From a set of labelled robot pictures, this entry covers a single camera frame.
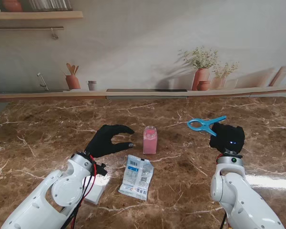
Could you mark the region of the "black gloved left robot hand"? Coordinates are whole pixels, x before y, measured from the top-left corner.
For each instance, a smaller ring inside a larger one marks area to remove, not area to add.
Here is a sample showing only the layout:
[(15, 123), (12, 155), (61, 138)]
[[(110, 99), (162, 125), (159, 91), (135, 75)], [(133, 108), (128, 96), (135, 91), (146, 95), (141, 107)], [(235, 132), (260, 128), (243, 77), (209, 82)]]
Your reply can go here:
[(120, 133), (132, 135), (134, 131), (125, 125), (103, 125), (86, 146), (85, 153), (99, 158), (132, 148), (132, 142), (112, 143), (112, 138)]

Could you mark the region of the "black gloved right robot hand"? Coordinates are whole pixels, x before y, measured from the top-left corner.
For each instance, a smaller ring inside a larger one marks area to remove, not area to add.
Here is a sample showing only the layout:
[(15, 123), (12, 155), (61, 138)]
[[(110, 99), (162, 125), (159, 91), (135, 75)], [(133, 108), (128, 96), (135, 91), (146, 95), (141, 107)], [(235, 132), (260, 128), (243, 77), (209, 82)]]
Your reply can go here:
[(242, 127), (214, 123), (212, 131), (216, 136), (211, 135), (209, 145), (221, 153), (239, 154), (245, 143), (245, 133)]

